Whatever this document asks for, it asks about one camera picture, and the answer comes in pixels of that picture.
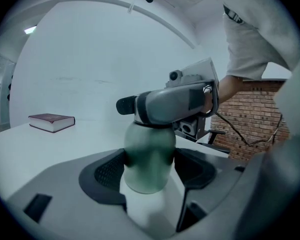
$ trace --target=black cable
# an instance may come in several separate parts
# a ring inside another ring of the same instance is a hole
[[[218,117],[220,117],[222,120],[224,120],[226,123],[228,123],[228,125],[230,125],[231,126],[231,128],[240,136],[240,138],[241,138],[241,140],[247,145],[247,146],[249,146],[249,147],[252,147],[252,146],[254,146],[255,144],[257,144],[257,143],[261,143],[261,142],[264,142],[264,143],[268,143],[270,140],[271,140],[271,138],[273,138],[273,140],[272,140],[272,144],[274,143],[274,139],[275,139],[275,137],[276,137],[276,134],[277,134],[277,132],[278,132],[278,129],[279,129],[279,127],[280,127],[280,123],[281,123],[281,121],[282,121],[282,115],[280,116],[280,120],[279,120],[279,122],[278,122],[278,124],[277,124],[277,126],[276,126],[276,129],[275,129],[275,131],[274,131],[274,133],[271,135],[271,137],[268,139],[268,140],[257,140],[257,141],[254,141],[254,142],[252,142],[252,143],[248,143],[247,141],[246,141],[246,139],[241,135],[241,133],[233,126],[233,124],[231,123],[231,122],[229,122],[227,119],[225,119],[221,114],[219,114],[218,112],[216,112],[215,113]]]

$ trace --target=ceiling light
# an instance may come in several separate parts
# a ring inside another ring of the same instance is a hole
[[[36,27],[37,27],[37,26],[30,27],[30,28],[26,29],[24,32],[25,32],[27,35],[29,35],[29,34],[31,34],[33,31],[35,31]]]

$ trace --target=chair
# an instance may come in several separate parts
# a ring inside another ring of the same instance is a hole
[[[221,134],[221,135],[226,134],[224,131],[207,130],[207,131],[205,131],[204,136],[206,136],[207,134],[212,134],[210,139],[209,139],[209,142],[208,143],[198,143],[198,144],[200,144],[202,146],[205,146],[205,147],[208,147],[208,148],[211,148],[211,149],[214,149],[214,150],[217,150],[217,151],[220,151],[220,152],[223,152],[223,153],[226,153],[228,155],[230,154],[231,150],[229,148],[218,146],[218,145],[213,145],[213,143],[215,141],[215,138],[218,134]]]

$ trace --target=white table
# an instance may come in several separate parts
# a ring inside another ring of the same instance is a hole
[[[95,153],[120,149],[130,122],[76,121],[76,125],[49,133],[24,124],[0,133],[0,196],[7,200],[27,182],[50,166]],[[225,153],[176,137],[177,148],[197,150],[218,157]],[[174,169],[166,187],[155,194],[132,191],[121,180],[120,192],[126,196],[128,215],[140,227],[156,236],[174,231],[183,201],[184,187]],[[149,222],[149,216],[155,220]]]

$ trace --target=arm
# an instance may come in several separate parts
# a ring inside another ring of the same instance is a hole
[[[240,91],[243,84],[241,77],[227,75],[219,83],[219,104],[226,102]],[[212,95],[210,92],[205,93],[204,113],[212,109]]]

